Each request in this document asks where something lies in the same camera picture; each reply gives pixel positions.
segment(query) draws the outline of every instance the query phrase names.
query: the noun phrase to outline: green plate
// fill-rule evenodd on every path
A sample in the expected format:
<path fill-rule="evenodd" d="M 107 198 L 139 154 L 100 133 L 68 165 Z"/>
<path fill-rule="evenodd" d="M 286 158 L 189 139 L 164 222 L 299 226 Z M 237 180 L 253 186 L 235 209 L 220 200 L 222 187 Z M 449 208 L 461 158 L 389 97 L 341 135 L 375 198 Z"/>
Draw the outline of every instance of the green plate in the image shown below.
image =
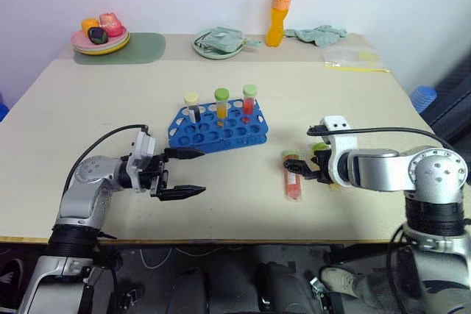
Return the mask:
<path fill-rule="evenodd" d="M 74 61 L 81 65 L 147 64 L 159 60 L 165 51 L 165 38 L 158 33 L 131 33 L 130 42 L 122 49 L 104 55 L 75 52 Z"/>
<path fill-rule="evenodd" d="M 221 59 L 227 59 L 235 56 L 237 53 L 239 53 L 242 50 L 242 47 L 244 46 L 241 44 L 235 51 L 232 53 L 226 53 L 224 51 L 218 51 L 215 49 L 204 49 L 195 44 L 196 40 L 200 39 L 202 36 L 208 34 L 209 32 L 213 31 L 214 29 L 206 29 L 205 31 L 201 31 L 197 33 L 193 40 L 191 41 L 191 46 L 193 47 L 194 51 L 201 55 L 202 57 L 208 58 L 208 59 L 213 59 L 213 60 L 221 60 Z"/>

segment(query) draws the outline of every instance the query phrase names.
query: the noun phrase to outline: plastic bag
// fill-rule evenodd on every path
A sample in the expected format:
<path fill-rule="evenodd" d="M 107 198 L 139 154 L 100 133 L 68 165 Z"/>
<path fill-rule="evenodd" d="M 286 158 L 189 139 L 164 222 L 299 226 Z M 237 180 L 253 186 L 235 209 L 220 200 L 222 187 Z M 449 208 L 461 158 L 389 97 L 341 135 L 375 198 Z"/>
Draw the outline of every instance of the plastic bag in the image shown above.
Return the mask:
<path fill-rule="evenodd" d="M 389 72 L 375 50 L 368 46 L 335 45 L 321 48 L 325 67 L 350 71 Z"/>

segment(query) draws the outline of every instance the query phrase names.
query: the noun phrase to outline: black cable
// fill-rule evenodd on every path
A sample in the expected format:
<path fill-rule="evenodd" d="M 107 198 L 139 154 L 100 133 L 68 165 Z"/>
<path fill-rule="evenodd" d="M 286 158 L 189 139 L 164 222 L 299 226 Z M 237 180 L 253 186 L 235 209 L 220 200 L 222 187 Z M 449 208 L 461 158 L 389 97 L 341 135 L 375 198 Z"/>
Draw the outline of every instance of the black cable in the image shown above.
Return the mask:
<path fill-rule="evenodd" d="M 99 243 L 99 241 L 96 242 L 96 246 L 98 247 L 98 250 L 100 253 L 103 254 L 103 257 L 106 259 L 108 263 L 108 268 L 110 268 L 111 271 L 111 276 L 113 277 L 113 293 L 111 295 L 113 296 L 113 308 L 111 308 L 111 313 L 117 314 L 118 313 L 118 277 L 116 276 L 116 270 L 113 264 L 111 263 L 110 257 L 105 253 L 103 246 Z"/>
<path fill-rule="evenodd" d="M 396 230 L 396 232 L 392 236 L 391 240 L 389 241 L 388 251 L 386 253 L 386 273 L 388 274 L 389 287 L 391 288 L 392 295 L 394 297 L 394 300 L 396 301 L 399 311 L 401 312 L 401 314 L 407 314 L 407 310 L 404 307 L 404 304 L 402 303 L 402 301 L 400 300 L 399 295 L 397 294 L 397 288 L 396 288 L 396 284 L 394 283 L 394 278 L 392 276 L 392 266 L 391 266 L 392 245 L 394 244 L 394 240 L 396 239 L 397 235 L 399 235 L 400 232 L 403 232 L 403 230 L 404 230 L 404 226 L 401 224 L 400 227 Z"/>
<path fill-rule="evenodd" d="M 349 129 L 349 130 L 334 130 L 332 132 L 312 132 L 308 133 L 310 136 L 329 136 L 329 135 L 341 135 L 341 134 L 361 134 L 366 132 L 411 132 L 414 134 L 421 134 L 428 136 L 438 142 L 440 142 L 443 147 L 451 151 L 455 151 L 453 146 L 451 146 L 447 141 L 442 139 L 439 136 L 431 132 L 426 132 L 425 130 L 412 129 L 412 128 L 400 128 L 400 127 L 387 127 L 387 128 L 366 128 L 366 129 Z"/>
<path fill-rule="evenodd" d="M 201 48 L 201 43 L 198 43 L 198 42 L 200 42 L 201 40 L 204 40 L 210 33 L 211 32 L 208 32 L 208 33 L 205 33 L 203 36 L 198 37 L 196 40 L 194 40 L 194 45 Z"/>
<path fill-rule="evenodd" d="M 79 159 L 74 163 L 70 172 L 68 172 L 68 176 L 67 176 L 67 179 L 65 180 L 65 185 L 64 185 L 64 190 L 62 192 L 62 195 L 64 195 L 65 192 L 68 190 L 68 186 L 71 184 L 71 180 L 72 180 L 72 177 L 74 176 L 75 170 L 77 169 L 79 164 L 82 162 L 82 160 L 91 152 L 91 150 L 95 149 L 103 140 L 109 138 L 111 135 L 114 135 L 117 132 L 122 132 L 123 130 L 136 129 L 136 128 L 140 128 L 145 133 L 147 133 L 149 130 L 149 127 L 145 124 L 133 124 L 133 125 L 122 126 L 121 128 L 114 129 L 111 132 L 108 132 L 107 134 L 103 135 L 100 139 L 95 141 L 88 149 L 86 149 L 85 152 L 81 154 Z"/>

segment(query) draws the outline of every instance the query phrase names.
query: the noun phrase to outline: white sticker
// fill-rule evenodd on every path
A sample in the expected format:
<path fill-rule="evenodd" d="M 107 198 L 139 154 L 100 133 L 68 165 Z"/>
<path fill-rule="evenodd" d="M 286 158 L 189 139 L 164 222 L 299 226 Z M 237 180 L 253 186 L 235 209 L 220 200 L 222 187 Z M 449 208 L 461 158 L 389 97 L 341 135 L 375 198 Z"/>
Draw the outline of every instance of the white sticker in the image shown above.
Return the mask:
<path fill-rule="evenodd" d="M 194 110 L 188 110 L 188 117 L 190 117 L 191 123 L 196 123 L 196 117 L 194 116 Z"/>
<path fill-rule="evenodd" d="M 288 185 L 296 184 L 296 174 L 288 172 Z"/>

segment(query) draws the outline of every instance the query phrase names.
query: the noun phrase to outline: green mat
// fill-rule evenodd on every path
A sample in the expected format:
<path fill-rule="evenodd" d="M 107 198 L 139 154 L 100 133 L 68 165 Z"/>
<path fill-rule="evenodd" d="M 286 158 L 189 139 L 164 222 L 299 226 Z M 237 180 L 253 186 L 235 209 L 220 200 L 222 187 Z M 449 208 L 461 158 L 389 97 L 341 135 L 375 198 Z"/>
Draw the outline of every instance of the green mat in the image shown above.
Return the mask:
<path fill-rule="evenodd" d="M 122 49 L 105 55 L 74 54 L 81 65 L 146 64 L 162 57 L 165 38 L 158 33 L 131 33 L 130 42 Z"/>

